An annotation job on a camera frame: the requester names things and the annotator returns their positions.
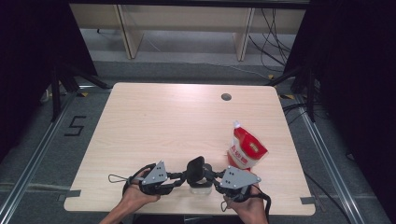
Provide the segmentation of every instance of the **floor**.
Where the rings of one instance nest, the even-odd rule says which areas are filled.
[[[117,81],[172,81],[197,83],[233,83],[261,85],[269,75],[280,76],[282,66],[267,56],[262,56],[249,41],[243,62],[236,60],[233,37],[224,33],[204,32],[146,32],[136,58],[128,60],[122,44],[120,32],[114,30],[81,30],[92,59],[102,80],[109,84]],[[263,35],[254,34],[252,39],[261,46]],[[280,35],[278,38],[289,48],[294,35]],[[282,62],[278,48],[265,50]],[[288,96],[292,79],[277,86],[283,106],[296,104],[295,96]],[[91,85],[84,80],[80,85]],[[87,89],[86,97],[76,97],[67,107],[67,113],[60,120],[60,127],[54,130],[49,148],[39,162],[34,176],[28,185],[9,223],[98,223],[106,213],[70,213],[64,210],[64,196],[73,182],[79,164],[90,142],[92,133],[106,104],[109,91]],[[390,223],[370,186],[361,174],[359,167],[346,157],[347,148],[341,136],[332,126],[331,118],[320,105],[315,107],[316,126],[325,146],[359,207],[364,222]],[[84,132],[80,137],[67,138],[65,133],[73,132],[69,125],[74,116],[84,115],[80,120]],[[42,137],[50,126],[51,101],[37,109],[20,144],[13,148],[0,165],[0,199],[3,201],[19,180],[24,168]],[[323,163],[318,145],[307,130],[304,109],[293,109],[286,115],[303,169],[313,177],[338,204],[341,197],[334,187],[331,175]],[[316,195],[317,212],[312,217],[271,216],[272,223],[348,223],[340,210],[328,196],[309,178],[308,186]],[[124,223],[131,221],[127,217]]]

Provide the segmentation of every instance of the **hole in table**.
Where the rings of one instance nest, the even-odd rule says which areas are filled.
[[[230,101],[231,100],[231,95],[229,93],[223,93],[221,95],[221,99],[223,99],[224,101]]]

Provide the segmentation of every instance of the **human arm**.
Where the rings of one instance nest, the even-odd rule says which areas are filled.
[[[160,200],[160,195],[147,195],[136,184],[132,184],[122,196],[119,204],[115,206],[100,224],[119,224],[122,219],[139,210],[147,203],[155,203]]]
[[[252,195],[259,194],[259,185],[252,186],[250,193]],[[242,203],[236,203],[224,196],[224,200],[227,203],[227,208],[233,209],[245,224],[268,224],[263,199],[249,198]]]

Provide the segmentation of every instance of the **wooden table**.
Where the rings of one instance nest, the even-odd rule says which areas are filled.
[[[230,101],[221,98],[232,96]],[[110,174],[128,177],[150,163],[165,162],[167,172],[182,172],[198,156],[222,171],[233,136],[233,121],[253,133],[269,154],[252,172],[262,178],[261,189],[272,197],[272,215],[315,213],[288,124],[272,87],[118,83],[111,92],[71,190],[68,211],[110,211],[121,198],[123,182],[109,183]],[[222,195],[190,193],[186,183],[144,214],[234,215],[221,212]]]

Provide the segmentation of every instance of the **gray carpet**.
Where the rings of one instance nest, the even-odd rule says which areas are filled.
[[[95,66],[100,78],[108,84],[119,81],[130,82],[162,82],[162,83],[205,83],[205,84],[234,84],[234,85],[262,85],[267,82],[264,77],[257,74],[246,73],[230,67],[221,67],[210,64],[190,63],[99,63]],[[277,72],[268,72],[262,66],[236,66],[241,70],[254,71],[265,77]],[[78,79],[80,84],[89,84]],[[279,94],[290,93],[290,83],[287,80],[279,84],[276,89]],[[85,150],[91,140],[97,121],[106,104],[109,93],[106,91],[90,91],[86,97],[77,97],[69,107],[62,125],[49,150],[41,162],[28,191],[23,196],[10,223],[98,223],[106,213],[70,213],[63,207],[59,197],[65,195],[65,188],[72,184]],[[294,100],[280,100],[283,106],[292,105]],[[322,108],[316,106],[317,125],[323,139],[330,149],[332,156],[344,177],[351,192],[356,196],[356,201],[366,218],[367,223],[390,223],[385,216],[380,204],[372,193],[370,186],[362,176],[359,167],[354,161],[346,158],[347,148],[341,137],[337,134],[332,122]],[[83,125],[80,136],[64,136],[66,133],[75,133],[76,129],[69,128],[74,116],[86,116],[77,119],[75,124]],[[4,162],[0,165],[0,183],[15,183],[21,174],[24,165],[28,162],[35,147],[46,131],[51,117],[51,101],[43,104],[36,111],[29,129],[21,143],[13,148]],[[305,127],[303,118],[298,109],[287,115],[290,132],[297,148],[303,169],[312,175],[319,184],[325,188],[334,199],[339,202],[336,191],[332,186],[316,146]],[[285,217],[271,216],[271,223],[347,223],[341,212],[322,193],[322,191],[307,180],[311,192],[317,192],[325,207],[322,211],[317,206],[317,212],[312,217]],[[7,188],[2,186],[0,200],[4,200]]]

